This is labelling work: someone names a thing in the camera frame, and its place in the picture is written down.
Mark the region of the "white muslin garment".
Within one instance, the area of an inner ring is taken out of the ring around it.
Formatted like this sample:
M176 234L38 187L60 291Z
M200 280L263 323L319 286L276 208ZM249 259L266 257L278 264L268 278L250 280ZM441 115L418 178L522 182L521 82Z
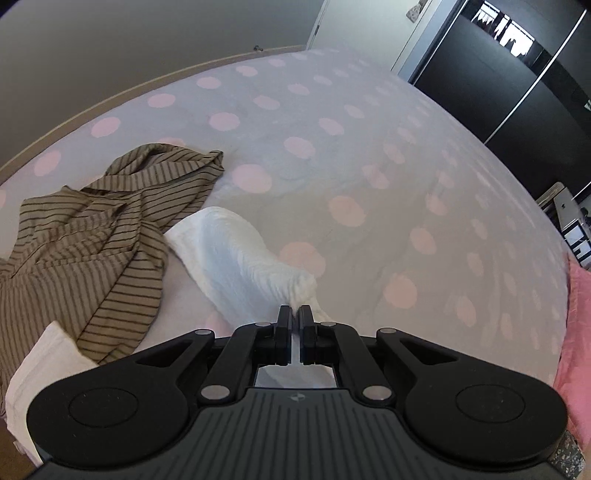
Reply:
M232 327L269 319L281 305L297 309L308 304L315 318L329 318L315 298L315 278L324 271L310 262L297 263L274 255L256 228L228 209L207 207L180 221L164 238L191 279ZM33 398L52 383L96 365L53 321L42 328L12 375L4 397L7 429L17 450L34 466L40 466L42 460L26 425Z

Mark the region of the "grey pink-dotted bed sheet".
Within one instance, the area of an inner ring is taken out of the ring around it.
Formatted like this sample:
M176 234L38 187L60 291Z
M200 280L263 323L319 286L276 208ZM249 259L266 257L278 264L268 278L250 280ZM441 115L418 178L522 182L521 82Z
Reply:
M445 109L337 49L220 66L79 127L2 184L2 256L25 199L80 189L152 142L221 151L208 204L314 275L332 320L365 335L396 327L553 381L568 297L560 234Z

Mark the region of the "brown striped shirt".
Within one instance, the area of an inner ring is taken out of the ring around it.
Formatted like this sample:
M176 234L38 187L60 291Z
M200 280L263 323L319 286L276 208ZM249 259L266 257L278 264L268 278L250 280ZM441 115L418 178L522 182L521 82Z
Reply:
M160 307L164 235L204 206L222 159L217 150L141 145L80 190L22 202L1 264L3 389L52 322L99 365L137 348Z

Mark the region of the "pink pillow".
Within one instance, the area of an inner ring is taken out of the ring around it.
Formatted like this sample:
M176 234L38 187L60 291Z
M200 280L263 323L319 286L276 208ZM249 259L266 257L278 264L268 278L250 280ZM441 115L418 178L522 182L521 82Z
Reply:
M590 445L591 297L590 272L569 261L566 334L554 380L568 410L568 429L581 448Z

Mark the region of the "white shelf unit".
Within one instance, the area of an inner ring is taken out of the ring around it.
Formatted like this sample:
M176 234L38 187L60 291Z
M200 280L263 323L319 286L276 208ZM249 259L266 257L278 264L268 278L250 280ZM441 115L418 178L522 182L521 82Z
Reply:
M590 226L568 188L556 182L538 198L537 204L560 232L579 265L589 270Z

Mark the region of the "white door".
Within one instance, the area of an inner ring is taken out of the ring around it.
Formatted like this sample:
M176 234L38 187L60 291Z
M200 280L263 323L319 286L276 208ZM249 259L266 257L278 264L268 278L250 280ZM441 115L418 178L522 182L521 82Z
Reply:
M462 5L442 0L325 1L307 48L344 47L411 82Z

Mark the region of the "dark sliding wardrobe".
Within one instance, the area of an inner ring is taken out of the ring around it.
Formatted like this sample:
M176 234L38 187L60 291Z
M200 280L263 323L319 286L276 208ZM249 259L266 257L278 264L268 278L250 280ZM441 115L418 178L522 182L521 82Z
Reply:
M411 82L533 197L589 190L589 2L458 1Z

